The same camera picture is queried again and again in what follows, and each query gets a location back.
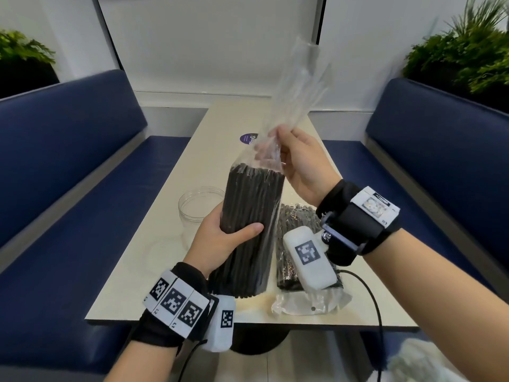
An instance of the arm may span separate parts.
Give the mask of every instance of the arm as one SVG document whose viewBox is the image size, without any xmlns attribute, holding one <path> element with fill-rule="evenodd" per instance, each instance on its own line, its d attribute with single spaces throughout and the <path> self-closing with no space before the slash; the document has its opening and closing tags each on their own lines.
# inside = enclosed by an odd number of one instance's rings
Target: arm
<svg viewBox="0 0 509 382">
<path fill-rule="evenodd" d="M 220 229 L 222 203 L 203 220 L 183 262 L 199 270 L 205 278 L 224 263 L 243 242 L 257 236 L 263 225 L 255 223 L 238 232 L 226 234 Z M 169 333 L 169 328 L 150 314 L 151 336 Z M 132 340 L 104 380 L 105 382 L 166 382 L 172 369 L 177 347 L 160 347 Z"/>
<path fill-rule="evenodd" d="M 277 129 L 284 173 L 318 206 L 340 180 L 321 145 Z M 447 259 L 400 230 L 364 256 L 388 290 L 470 381 L 509 381 L 509 306 Z"/>
<path fill-rule="evenodd" d="M 404 230 L 364 259 L 470 381 L 509 380 L 505 302 Z"/>
</svg>

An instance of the person's right hand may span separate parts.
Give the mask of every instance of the person's right hand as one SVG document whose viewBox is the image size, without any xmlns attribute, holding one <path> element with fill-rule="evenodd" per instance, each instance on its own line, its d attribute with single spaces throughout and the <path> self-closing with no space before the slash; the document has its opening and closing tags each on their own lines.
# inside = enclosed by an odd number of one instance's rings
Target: person's right hand
<svg viewBox="0 0 509 382">
<path fill-rule="evenodd" d="M 298 128 L 290 131 L 286 125 L 278 126 L 276 132 L 284 175 L 304 201 L 317 207 L 341 180 L 341 175 L 311 135 Z"/>
</svg>

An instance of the blue upholstery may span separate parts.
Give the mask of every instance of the blue upholstery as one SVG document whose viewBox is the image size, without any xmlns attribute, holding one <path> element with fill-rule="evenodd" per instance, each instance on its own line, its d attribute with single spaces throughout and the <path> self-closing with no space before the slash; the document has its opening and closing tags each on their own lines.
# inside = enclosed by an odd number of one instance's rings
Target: blue upholstery
<svg viewBox="0 0 509 382">
<path fill-rule="evenodd" d="M 0 246 L 146 125 L 120 70 L 0 101 Z"/>
<path fill-rule="evenodd" d="M 129 326 L 84 317 L 187 142 L 149 137 L 0 274 L 0 364 L 108 372 Z"/>
<path fill-rule="evenodd" d="M 509 115 L 393 79 L 366 132 L 509 270 Z"/>
<path fill-rule="evenodd" d="M 360 187 L 371 186 L 388 200 L 397 204 L 401 208 L 401 224 L 407 231 L 491 289 L 479 271 L 361 142 L 323 141 L 323 143 L 345 179 L 355 182 Z M 379 365 L 385 366 L 386 359 L 382 358 L 378 333 L 361 332 L 361 336 L 372 365 L 376 368 Z M 396 354 L 401 342 L 407 337 L 425 338 L 422 333 L 385 333 L 385 354 Z"/>
</svg>

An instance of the round purple sticker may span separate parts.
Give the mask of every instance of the round purple sticker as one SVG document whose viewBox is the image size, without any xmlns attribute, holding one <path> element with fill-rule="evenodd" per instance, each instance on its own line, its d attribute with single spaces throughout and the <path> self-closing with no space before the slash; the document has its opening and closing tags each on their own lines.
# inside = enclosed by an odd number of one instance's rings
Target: round purple sticker
<svg viewBox="0 0 509 382">
<path fill-rule="evenodd" d="M 246 145 L 250 145 L 253 143 L 253 141 L 258 137 L 258 134 L 251 133 L 251 134 L 244 134 L 240 137 L 240 141 L 242 143 L 245 143 Z"/>
</svg>

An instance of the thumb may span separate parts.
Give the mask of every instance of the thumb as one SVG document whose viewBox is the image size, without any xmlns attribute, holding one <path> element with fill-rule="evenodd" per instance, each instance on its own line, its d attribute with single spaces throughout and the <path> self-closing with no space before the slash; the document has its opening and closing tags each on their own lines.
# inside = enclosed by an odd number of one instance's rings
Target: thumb
<svg viewBox="0 0 509 382">
<path fill-rule="evenodd" d="M 230 241 L 234 244 L 234 249 L 251 238 L 258 236 L 263 231 L 263 224 L 254 223 L 242 228 L 240 231 L 230 234 Z"/>
<path fill-rule="evenodd" d="M 280 125 L 277 127 L 277 138 L 281 145 L 288 147 L 290 150 L 300 142 L 297 137 L 292 134 L 287 125 Z"/>
</svg>

